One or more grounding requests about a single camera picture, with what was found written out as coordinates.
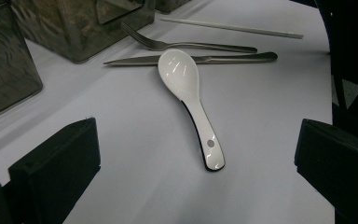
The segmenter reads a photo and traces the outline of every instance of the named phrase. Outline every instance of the white tablecloth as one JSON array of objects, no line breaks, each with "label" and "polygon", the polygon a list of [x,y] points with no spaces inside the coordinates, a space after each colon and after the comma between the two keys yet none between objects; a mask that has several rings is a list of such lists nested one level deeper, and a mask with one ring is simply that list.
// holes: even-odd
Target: white tablecloth
[{"label": "white tablecloth", "polygon": [[[291,31],[304,38],[160,17]],[[205,170],[192,120],[157,67],[103,66],[161,52],[126,37],[87,63],[72,64],[27,42],[44,89],[0,115],[2,185],[9,181],[7,168],[27,152],[65,125],[94,117],[102,169],[66,224],[334,223],[334,208],[294,165],[301,120],[332,119],[328,42],[318,9],[287,0],[193,0],[170,15],[157,12],[140,32],[167,42],[243,45],[279,55],[275,63],[199,65],[200,98],[226,167]]]}]

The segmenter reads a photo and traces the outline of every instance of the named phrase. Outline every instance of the white ceramic spoon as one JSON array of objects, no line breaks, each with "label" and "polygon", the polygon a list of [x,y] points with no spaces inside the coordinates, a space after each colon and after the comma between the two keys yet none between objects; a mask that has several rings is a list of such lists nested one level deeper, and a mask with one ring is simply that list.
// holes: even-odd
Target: white ceramic spoon
[{"label": "white ceramic spoon", "polygon": [[179,49],[165,51],[158,60],[158,71],[167,88],[185,105],[196,126],[205,166],[218,171],[225,158],[200,101],[199,70],[194,60]]}]

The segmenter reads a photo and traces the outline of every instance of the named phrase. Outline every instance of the knife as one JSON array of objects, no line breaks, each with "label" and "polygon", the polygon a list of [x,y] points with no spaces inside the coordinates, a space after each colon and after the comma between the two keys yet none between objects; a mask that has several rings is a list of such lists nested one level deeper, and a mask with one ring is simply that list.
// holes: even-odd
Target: knife
[{"label": "knife", "polygon": [[[156,66],[160,55],[119,59],[104,63],[109,66]],[[277,60],[274,52],[231,56],[192,56],[196,64],[270,63]]]}]

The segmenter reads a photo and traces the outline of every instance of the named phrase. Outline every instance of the spoon handle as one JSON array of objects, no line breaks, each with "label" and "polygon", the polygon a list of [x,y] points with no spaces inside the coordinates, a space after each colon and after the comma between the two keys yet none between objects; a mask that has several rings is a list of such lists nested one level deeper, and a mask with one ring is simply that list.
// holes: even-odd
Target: spoon handle
[{"label": "spoon handle", "polygon": [[209,171],[218,171],[225,166],[225,158],[222,148],[217,140],[200,100],[182,101],[185,105],[190,117],[193,119],[194,125],[199,135],[202,157],[205,167]]}]

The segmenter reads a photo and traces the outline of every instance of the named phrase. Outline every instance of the white chopstick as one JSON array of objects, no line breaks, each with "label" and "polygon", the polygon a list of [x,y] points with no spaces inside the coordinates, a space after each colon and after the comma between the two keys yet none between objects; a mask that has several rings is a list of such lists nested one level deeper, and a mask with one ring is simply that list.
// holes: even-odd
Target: white chopstick
[{"label": "white chopstick", "polygon": [[290,37],[296,39],[302,39],[303,35],[291,33],[291,32],[283,32],[283,31],[272,31],[272,30],[261,30],[255,28],[247,28],[247,27],[240,27],[240,26],[232,26],[232,25],[225,25],[225,24],[217,24],[217,23],[210,23],[206,21],[188,21],[188,20],[180,20],[180,19],[172,19],[172,18],[160,18],[161,21],[172,21],[172,22],[179,22],[191,25],[199,25],[199,26],[208,26],[226,30],[235,30],[235,31],[243,31],[248,33],[255,33],[261,35],[277,35],[283,37]]}]

